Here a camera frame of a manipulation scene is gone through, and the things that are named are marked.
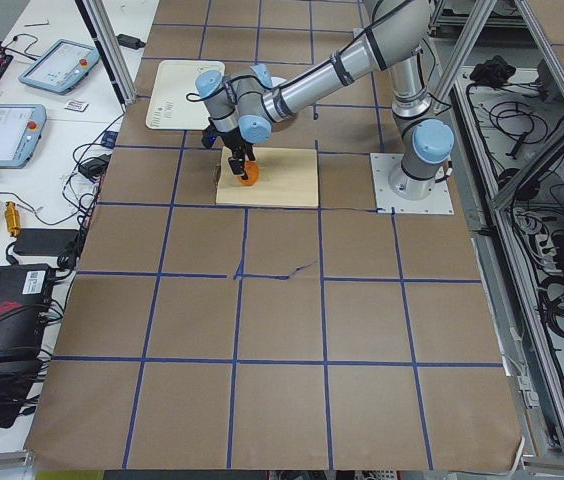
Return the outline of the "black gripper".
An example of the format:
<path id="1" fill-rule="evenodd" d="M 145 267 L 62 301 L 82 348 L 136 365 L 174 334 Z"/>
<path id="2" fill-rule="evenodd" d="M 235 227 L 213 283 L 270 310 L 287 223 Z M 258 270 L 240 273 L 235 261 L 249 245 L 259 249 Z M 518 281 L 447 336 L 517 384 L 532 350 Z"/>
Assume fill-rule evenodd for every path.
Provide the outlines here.
<path id="1" fill-rule="evenodd" d="M 228 165 L 234 176 L 238 179 L 245 179 L 245 159 L 255 161 L 253 145 L 242 138 L 240 130 L 235 127 L 233 130 L 222 132 L 212 121 L 204 129 L 204 147 L 210 149 L 215 141 L 220 138 L 232 156 L 228 158 Z"/>

